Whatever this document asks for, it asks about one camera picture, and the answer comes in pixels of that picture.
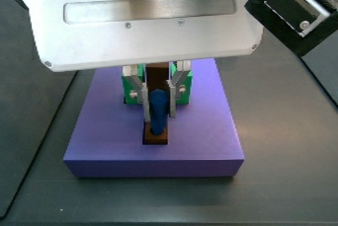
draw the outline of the purple block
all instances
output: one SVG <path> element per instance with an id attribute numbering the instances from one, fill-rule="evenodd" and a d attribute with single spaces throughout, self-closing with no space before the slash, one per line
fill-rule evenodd
<path id="1" fill-rule="evenodd" d="M 245 161 L 214 59 L 193 61 L 191 101 L 169 119 L 169 145 L 143 145 L 142 106 L 125 105 L 122 68 L 99 69 L 65 162 L 78 177 L 234 176 Z"/>

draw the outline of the metal plate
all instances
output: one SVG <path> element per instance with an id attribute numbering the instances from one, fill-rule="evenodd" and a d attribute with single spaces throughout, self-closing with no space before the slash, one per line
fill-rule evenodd
<path id="1" fill-rule="evenodd" d="M 236 12 L 234 0 L 115 0 L 66 4 L 65 21 L 69 24 L 125 22 Z"/>

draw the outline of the screw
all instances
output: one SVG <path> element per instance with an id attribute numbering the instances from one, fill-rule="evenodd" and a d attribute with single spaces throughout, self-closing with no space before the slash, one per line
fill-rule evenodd
<path id="1" fill-rule="evenodd" d="M 310 27 L 310 23 L 308 21 L 301 22 L 300 27 L 302 30 L 306 30 Z"/>
<path id="2" fill-rule="evenodd" d="M 185 85 L 181 85 L 181 86 L 179 86 L 179 93 L 183 94 L 185 92 L 186 92 Z"/>
<path id="3" fill-rule="evenodd" d="M 138 98 L 138 92 L 133 90 L 131 93 L 130 93 L 130 97 L 131 97 L 131 99 L 137 99 Z"/>
<path id="4" fill-rule="evenodd" d="M 182 26 L 185 24 L 185 19 L 179 19 L 178 24 Z"/>

